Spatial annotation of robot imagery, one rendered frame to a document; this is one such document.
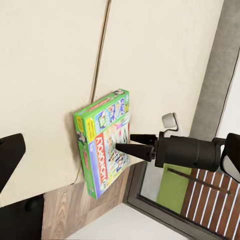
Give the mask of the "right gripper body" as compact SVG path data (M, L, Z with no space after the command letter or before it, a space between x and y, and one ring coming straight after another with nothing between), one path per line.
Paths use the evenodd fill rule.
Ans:
M198 156L197 138L174 135L164 137L164 131L159 132L155 167L163 168L164 164L171 164L194 169Z

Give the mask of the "board game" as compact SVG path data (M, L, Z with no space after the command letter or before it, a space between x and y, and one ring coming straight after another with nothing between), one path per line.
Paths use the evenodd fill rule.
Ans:
M98 199L130 164L129 91L118 89L73 114L88 194Z

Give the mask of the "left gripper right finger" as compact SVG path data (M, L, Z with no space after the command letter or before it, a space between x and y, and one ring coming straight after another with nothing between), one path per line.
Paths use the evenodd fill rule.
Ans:
M240 173L240 134L228 133L224 151Z

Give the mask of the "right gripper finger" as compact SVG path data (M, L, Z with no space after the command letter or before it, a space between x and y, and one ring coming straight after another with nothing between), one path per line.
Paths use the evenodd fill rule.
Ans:
M130 140L143 145L154 145L155 140L159 140L156 134L130 134Z
M124 152L148 162L152 162L152 160L155 160L156 158L158 141L159 140L155 140L154 145L116 143L115 148L120 152Z

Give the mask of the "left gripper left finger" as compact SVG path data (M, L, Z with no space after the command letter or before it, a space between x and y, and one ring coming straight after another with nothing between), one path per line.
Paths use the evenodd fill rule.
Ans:
M0 138L0 193L26 153L22 133Z

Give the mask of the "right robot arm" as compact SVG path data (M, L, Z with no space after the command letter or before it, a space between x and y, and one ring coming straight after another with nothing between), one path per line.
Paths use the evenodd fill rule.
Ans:
M187 168L196 168L215 173L220 169L240 184L240 173L223 150L226 138L215 137L212 141L182 136L178 115L168 113L162 116L162 123L167 129L156 134L130 134L130 140L141 144L116 143L115 148L139 159L152 162L155 167L163 168L171 164Z

